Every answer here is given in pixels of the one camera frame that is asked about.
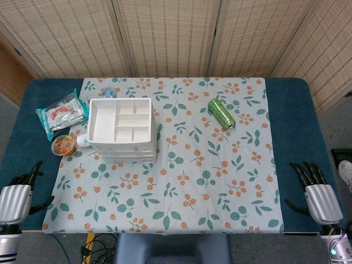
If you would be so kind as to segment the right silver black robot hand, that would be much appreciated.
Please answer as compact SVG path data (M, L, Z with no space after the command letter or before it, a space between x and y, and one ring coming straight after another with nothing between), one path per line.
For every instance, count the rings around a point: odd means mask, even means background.
M320 167L315 163L303 162L303 165L291 162L300 181L307 208L299 207L289 199L285 203L295 212L309 216L322 226L338 224L343 219L336 194L325 179Z

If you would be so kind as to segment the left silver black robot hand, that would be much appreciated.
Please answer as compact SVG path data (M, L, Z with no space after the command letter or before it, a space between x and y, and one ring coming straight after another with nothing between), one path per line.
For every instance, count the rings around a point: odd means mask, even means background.
M1 225L20 225L39 211L46 209L54 200L54 196L42 204L31 206L34 186L38 176L43 173L39 171L42 161L38 161L29 173L13 178L1 191Z

